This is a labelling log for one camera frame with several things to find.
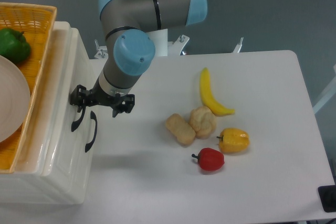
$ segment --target white plastic container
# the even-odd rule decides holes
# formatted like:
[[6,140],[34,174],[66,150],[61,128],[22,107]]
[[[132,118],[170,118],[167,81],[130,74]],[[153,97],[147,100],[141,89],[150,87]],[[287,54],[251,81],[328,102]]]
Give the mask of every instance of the white plastic container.
[[79,204],[84,201],[93,148],[95,122],[87,108],[84,120],[69,104],[81,84],[92,88],[95,77],[85,47],[75,28],[55,22],[43,82],[31,117],[27,140],[13,174],[0,174],[0,202]]

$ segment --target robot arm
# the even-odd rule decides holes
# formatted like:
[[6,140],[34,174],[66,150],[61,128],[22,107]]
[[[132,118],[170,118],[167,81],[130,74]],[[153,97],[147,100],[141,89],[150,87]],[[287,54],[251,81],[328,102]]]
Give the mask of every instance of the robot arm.
[[147,32],[201,22],[207,0],[98,0],[109,58],[91,90],[78,85],[70,103],[79,110],[103,105],[118,113],[130,113],[134,95],[129,94],[155,55]]

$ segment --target pepper stem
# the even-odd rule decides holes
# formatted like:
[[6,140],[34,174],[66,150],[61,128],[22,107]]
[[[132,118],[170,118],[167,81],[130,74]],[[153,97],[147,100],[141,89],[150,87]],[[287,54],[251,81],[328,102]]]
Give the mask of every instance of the pepper stem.
[[197,159],[199,159],[199,157],[198,157],[198,156],[196,156],[195,154],[192,154],[191,156],[192,156],[192,157],[194,157],[194,158],[197,158]]

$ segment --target yellow bell pepper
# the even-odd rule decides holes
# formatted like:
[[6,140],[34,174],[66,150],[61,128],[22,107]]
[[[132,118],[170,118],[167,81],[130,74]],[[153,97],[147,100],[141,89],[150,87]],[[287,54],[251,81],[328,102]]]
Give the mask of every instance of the yellow bell pepper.
[[222,153],[241,152],[250,145],[248,134],[237,128],[226,128],[217,138]]

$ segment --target black handle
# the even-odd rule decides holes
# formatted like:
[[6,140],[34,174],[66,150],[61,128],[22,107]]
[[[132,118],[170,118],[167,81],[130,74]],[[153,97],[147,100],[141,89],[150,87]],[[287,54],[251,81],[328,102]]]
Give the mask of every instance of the black handle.
[[93,144],[94,144],[94,142],[96,140],[96,136],[97,136],[98,122],[97,122],[96,114],[93,111],[91,111],[91,113],[90,113],[90,118],[93,119],[96,122],[96,126],[94,127],[94,135],[93,135],[92,141],[90,143],[87,143],[85,145],[85,152],[88,152],[92,148],[92,146],[93,146]]
[[85,106],[82,108],[82,115],[80,115],[80,118],[77,121],[72,122],[71,124],[71,132],[74,132],[80,125],[80,123],[83,121],[85,114]]

